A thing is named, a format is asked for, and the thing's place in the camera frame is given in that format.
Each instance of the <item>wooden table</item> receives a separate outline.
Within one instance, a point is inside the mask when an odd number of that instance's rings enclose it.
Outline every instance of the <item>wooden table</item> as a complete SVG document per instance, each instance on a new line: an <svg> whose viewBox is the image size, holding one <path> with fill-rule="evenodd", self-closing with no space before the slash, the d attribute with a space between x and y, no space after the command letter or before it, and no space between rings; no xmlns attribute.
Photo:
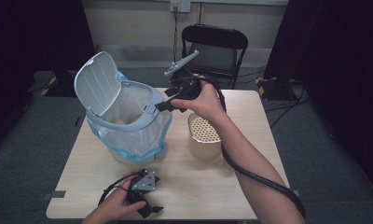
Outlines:
<svg viewBox="0 0 373 224"><path fill-rule="evenodd" d="M242 133L274 165L288 186L268 120L256 91L223 91L228 114ZM222 157L200 161L187 147L187 118L191 111L173 111L173 122L166 135L169 145L164 159L145 167L155 171L157 189L146 194L151 205L164 209L147 219L256 219L244 198L234 171ZM122 176L140 170L116 161L104 144L91 132L86 120L64 167L56 190L63 198L52 198L49 218L84 218L99 202L103 190ZM123 219L142 219L138 213Z"/></svg>

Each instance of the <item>beige basket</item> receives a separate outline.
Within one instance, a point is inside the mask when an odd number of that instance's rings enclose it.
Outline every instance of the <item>beige basket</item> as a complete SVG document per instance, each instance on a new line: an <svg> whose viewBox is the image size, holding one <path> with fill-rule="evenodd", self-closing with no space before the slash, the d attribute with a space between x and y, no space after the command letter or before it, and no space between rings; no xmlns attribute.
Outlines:
<svg viewBox="0 0 373 224"><path fill-rule="evenodd" d="M221 154L221 140L206 119L192 113L188 119L190 153L201 160L210 160Z"/></svg>

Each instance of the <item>swing lid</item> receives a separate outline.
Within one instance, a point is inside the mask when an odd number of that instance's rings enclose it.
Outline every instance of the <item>swing lid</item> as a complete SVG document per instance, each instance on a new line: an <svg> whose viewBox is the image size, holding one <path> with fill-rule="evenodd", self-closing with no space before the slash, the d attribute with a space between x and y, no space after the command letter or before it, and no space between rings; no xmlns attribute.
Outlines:
<svg viewBox="0 0 373 224"><path fill-rule="evenodd" d="M117 99L121 83L111 55L100 52L78 71L74 88L82 105L93 114L101 116Z"/></svg>

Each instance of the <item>wall outlet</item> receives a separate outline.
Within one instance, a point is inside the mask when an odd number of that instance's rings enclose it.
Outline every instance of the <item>wall outlet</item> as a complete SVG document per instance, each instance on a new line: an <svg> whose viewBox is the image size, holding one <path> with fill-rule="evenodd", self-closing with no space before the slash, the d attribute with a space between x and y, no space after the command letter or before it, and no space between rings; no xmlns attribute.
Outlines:
<svg viewBox="0 0 373 224"><path fill-rule="evenodd" d="M190 2L189 1L171 1L170 11L174 11L177 8L177 12L190 12Z"/></svg>
<svg viewBox="0 0 373 224"><path fill-rule="evenodd" d="M180 1L170 1L170 11L174 11L175 9L181 11L180 5Z"/></svg>

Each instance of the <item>white wall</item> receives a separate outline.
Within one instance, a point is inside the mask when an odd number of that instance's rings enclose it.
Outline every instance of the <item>white wall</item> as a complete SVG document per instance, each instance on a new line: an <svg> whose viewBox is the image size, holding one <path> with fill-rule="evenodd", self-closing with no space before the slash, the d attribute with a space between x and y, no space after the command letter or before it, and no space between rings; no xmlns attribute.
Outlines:
<svg viewBox="0 0 373 224"><path fill-rule="evenodd" d="M162 1L84 0L97 51L108 51L118 66L169 66L173 61L174 15ZM190 13L177 14L177 56L181 32L197 23L221 25L243 32L249 39L243 66L266 64L285 6L191 3Z"/></svg>

